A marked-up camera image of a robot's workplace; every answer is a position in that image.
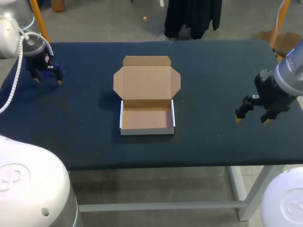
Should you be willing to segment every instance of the table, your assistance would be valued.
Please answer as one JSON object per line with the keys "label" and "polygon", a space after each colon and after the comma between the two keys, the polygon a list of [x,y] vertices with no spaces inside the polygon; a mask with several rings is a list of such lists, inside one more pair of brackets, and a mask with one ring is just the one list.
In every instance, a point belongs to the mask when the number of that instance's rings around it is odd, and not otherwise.
{"label": "table", "polygon": [[[237,201],[81,205],[81,211],[240,208],[248,220],[265,187],[285,164],[303,162],[302,111],[297,102],[262,125],[261,108],[235,122],[245,95],[256,93],[254,77],[273,69],[276,58],[263,41],[184,41],[52,44],[65,78],[60,87],[39,85],[22,70],[15,97],[0,115],[0,133],[55,153],[68,169],[233,166]],[[168,55],[181,74],[174,97],[175,135],[120,136],[120,98],[113,74],[126,55]],[[0,90],[9,95],[15,67]],[[239,167],[267,165],[246,197]]]}

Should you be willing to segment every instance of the white metal table frame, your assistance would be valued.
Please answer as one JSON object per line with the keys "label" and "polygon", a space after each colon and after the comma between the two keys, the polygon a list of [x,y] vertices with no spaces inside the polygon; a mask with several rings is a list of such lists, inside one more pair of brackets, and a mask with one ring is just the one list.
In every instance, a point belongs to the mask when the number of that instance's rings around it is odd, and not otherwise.
{"label": "white metal table frame", "polygon": [[239,166],[229,166],[228,172],[232,181],[236,201],[199,201],[199,202],[158,202],[158,203],[124,203],[79,205],[80,212],[122,211],[122,210],[175,210],[175,209],[214,209],[237,208],[240,221],[248,221],[261,203],[268,184],[278,176],[285,165],[264,166],[246,194]]}

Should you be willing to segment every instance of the orange pole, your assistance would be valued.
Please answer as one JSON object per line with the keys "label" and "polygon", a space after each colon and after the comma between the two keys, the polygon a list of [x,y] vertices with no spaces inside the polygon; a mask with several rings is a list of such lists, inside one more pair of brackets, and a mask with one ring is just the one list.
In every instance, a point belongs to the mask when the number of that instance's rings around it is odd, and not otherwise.
{"label": "orange pole", "polygon": [[271,33],[270,39],[269,39],[271,48],[274,48],[274,46],[275,46],[276,38],[278,37],[279,32],[281,30],[285,15],[286,15],[288,7],[289,7],[289,3],[290,3],[290,0],[284,0],[284,3],[280,9],[280,12],[278,14],[278,17],[279,17],[278,23],[275,24],[275,27],[274,27],[274,29]]}
{"label": "orange pole", "polygon": [[48,33],[46,31],[44,21],[42,19],[41,11],[39,9],[37,0],[29,0],[29,2],[30,2],[30,5],[32,7],[32,10],[33,10],[35,19],[37,21],[37,24],[39,26],[39,29],[41,31],[41,35],[49,42],[50,39],[49,39]]}

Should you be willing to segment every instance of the hanging black garment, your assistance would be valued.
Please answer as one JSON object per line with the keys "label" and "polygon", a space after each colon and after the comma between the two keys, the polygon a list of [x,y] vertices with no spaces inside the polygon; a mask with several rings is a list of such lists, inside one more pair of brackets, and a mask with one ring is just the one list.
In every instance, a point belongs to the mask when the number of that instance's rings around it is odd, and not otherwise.
{"label": "hanging black garment", "polygon": [[222,0],[169,0],[164,34],[177,37],[183,24],[190,27],[190,36],[201,39],[209,24],[213,29],[220,24]]}

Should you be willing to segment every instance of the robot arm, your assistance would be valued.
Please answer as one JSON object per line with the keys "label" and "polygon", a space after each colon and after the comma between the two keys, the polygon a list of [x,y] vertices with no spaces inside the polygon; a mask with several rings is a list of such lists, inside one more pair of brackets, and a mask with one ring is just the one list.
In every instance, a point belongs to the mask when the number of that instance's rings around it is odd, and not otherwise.
{"label": "robot arm", "polygon": [[261,116],[262,123],[290,110],[290,104],[298,96],[303,96],[303,40],[276,66],[274,72],[262,70],[255,77],[255,86],[258,95],[243,99],[242,106],[236,109],[237,122],[256,105],[266,109]]}
{"label": "robot arm", "polygon": [[26,0],[0,0],[0,59],[16,58],[17,71],[10,95],[2,113],[9,106],[14,96],[23,56],[26,60],[26,70],[37,82],[41,81],[40,71],[50,72],[59,84],[63,74],[60,65],[53,63],[53,50],[48,41],[39,34],[30,7]]}

